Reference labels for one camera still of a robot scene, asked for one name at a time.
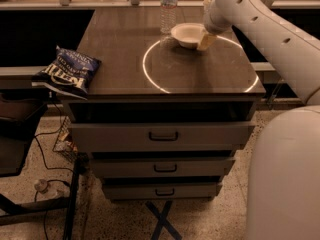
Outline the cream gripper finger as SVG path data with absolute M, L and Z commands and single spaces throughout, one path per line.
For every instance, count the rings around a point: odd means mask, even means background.
M 204 31 L 201 34 L 201 38 L 200 38 L 200 41 L 198 43 L 197 49 L 199 51 L 205 51 L 206 49 L 208 49 L 213 44 L 213 42 L 216 40 L 216 38 L 217 38 L 216 35 L 213 35 L 211 33 L 208 33 L 206 31 Z

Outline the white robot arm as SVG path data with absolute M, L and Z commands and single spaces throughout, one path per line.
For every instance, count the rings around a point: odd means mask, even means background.
M 248 172 L 246 240 L 320 240 L 320 43 L 271 10 L 274 0 L 211 0 L 206 30 L 233 26 L 302 105 L 273 118 Z

